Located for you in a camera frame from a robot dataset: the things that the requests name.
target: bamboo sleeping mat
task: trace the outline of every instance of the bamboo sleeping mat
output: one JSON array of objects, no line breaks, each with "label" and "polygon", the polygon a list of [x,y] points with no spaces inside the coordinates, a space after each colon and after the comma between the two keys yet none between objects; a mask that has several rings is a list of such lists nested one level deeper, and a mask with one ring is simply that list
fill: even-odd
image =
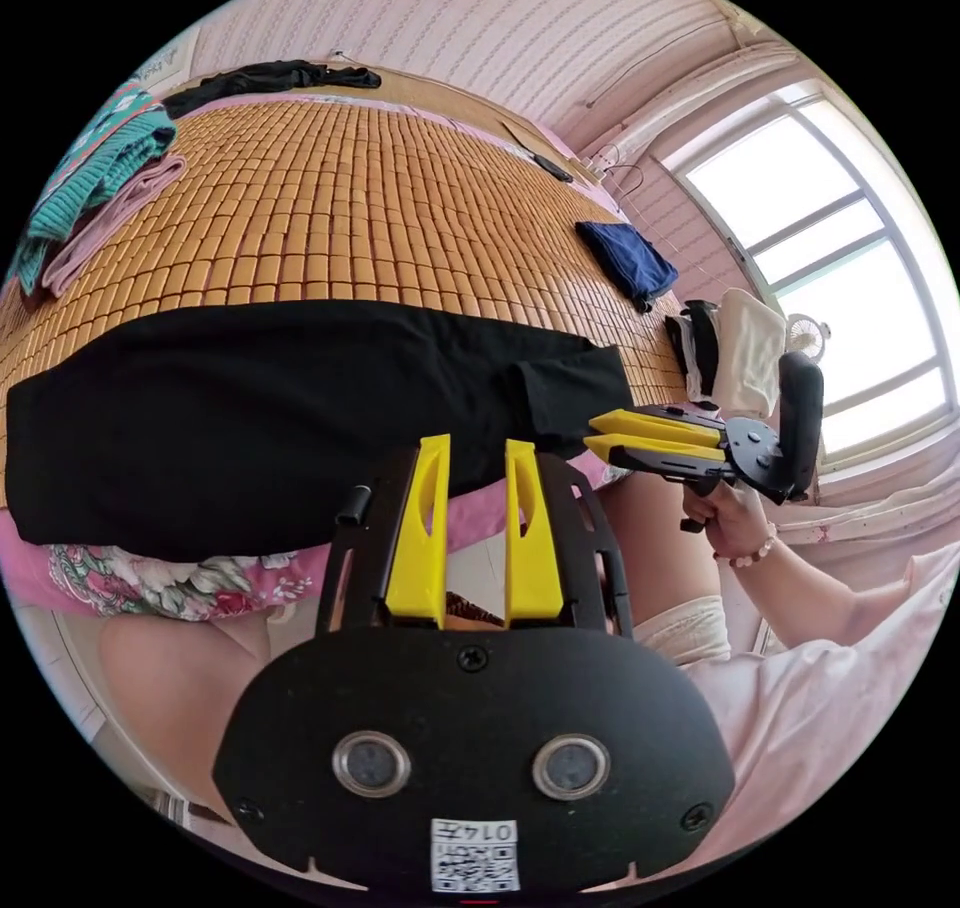
[{"label": "bamboo sleeping mat", "polygon": [[663,331],[676,300],[639,315],[574,232],[614,216],[539,167],[354,104],[234,105],[179,130],[186,174],[58,301],[31,310],[14,289],[0,304],[0,465],[12,385],[185,306],[357,298],[500,318],[618,345],[638,403],[684,397]]}]

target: window sill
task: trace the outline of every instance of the window sill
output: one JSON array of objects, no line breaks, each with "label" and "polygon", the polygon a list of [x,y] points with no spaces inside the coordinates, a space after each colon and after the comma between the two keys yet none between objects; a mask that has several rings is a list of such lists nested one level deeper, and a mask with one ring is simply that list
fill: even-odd
[{"label": "window sill", "polygon": [[888,452],[835,471],[822,470],[819,473],[821,497],[833,498],[856,491],[860,488],[882,485],[884,482],[901,480],[905,474],[929,465],[937,452],[951,448],[960,450],[960,417],[949,425],[914,442],[899,451]]}]

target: pink wall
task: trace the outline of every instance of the pink wall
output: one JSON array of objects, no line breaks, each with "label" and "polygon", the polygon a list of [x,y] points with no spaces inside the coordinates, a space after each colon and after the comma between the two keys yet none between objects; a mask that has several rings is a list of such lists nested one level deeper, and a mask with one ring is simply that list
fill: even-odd
[{"label": "pink wall", "polygon": [[192,73],[340,49],[482,95],[580,150],[736,44],[712,0],[236,0],[202,23]]}]

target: pink shirt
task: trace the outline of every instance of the pink shirt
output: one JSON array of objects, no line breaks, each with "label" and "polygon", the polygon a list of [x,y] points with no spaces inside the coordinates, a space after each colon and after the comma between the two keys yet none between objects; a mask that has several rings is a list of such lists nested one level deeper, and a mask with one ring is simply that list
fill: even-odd
[{"label": "pink shirt", "polygon": [[851,647],[812,641],[781,654],[740,654],[684,669],[713,709],[737,783],[697,851],[655,877],[689,871],[761,841],[840,780],[919,671],[958,571],[960,544],[912,558],[903,578],[908,599]]}]

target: printed label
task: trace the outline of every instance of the printed label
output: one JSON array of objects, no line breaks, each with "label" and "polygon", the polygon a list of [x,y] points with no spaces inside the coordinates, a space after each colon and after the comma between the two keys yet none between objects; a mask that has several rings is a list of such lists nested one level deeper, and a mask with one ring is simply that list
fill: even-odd
[{"label": "printed label", "polygon": [[446,894],[519,891],[515,821],[430,823],[433,890]]}]

